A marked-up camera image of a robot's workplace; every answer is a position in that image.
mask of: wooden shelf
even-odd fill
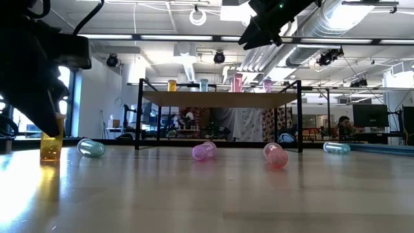
[[[295,93],[202,93],[144,91],[143,97],[158,106],[276,108],[296,99]]]

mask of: plastic cup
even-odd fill
[[[200,92],[208,92],[208,79],[200,79]]]
[[[193,148],[193,158],[196,161],[203,161],[215,156],[217,147],[213,142],[205,142]]]
[[[177,81],[168,80],[168,91],[176,91],[176,90],[177,90]]]
[[[82,139],[78,143],[78,151],[86,157],[99,158],[105,153],[105,145],[91,139]]]
[[[243,75],[235,74],[233,77],[233,92],[240,93],[243,91]]]
[[[271,142],[263,149],[263,155],[266,160],[275,168],[282,168],[288,161],[287,154],[283,148],[275,143]]]
[[[323,150],[327,153],[349,153],[351,148],[346,144],[325,142]]]
[[[55,162],[60,161],[60,152],[63,146],[63,125],[66,115],[56,113],[56,122],[58,123],[60,134],[57,137],[50,137],[46,133],[41,133],[40,140],[40,161]]]
[[[263,87],[265,88],[266,93],[271,93],[272,92],[272,80],[270,79],[263,80]]]

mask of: yellow cup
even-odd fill
[[[176,90],[177,90],[177,81],[168,80],[168,91],[176,91]]]
[[[60,151],[63,146],[63,125],[66,115],[56,113],[56,122],[58,123],[60,134],[57,137],[49,137],[46,133],[41,132],[40,140],[40,161],[52,162],[60,160]]]

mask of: pink cup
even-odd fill
[[[275,168],[284,167],[288,161],[285,150],[283,150],[283,148],[275,142],[271,142],[265,146],[263,149],[263,155]]]
[[[217,147],[213,142],[205,142],[193,148],[193,158],[196,161],[203,161],[215,156]]]

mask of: ceiling beam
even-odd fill
[[[237,43],[239,36],[181,34],[81,34],[90,40],[104,41],[189,41]],[[404,38],[306,38],[282,36],[283,44],[291,45],[352,45],[352,46],[414,46],[414,39]]]

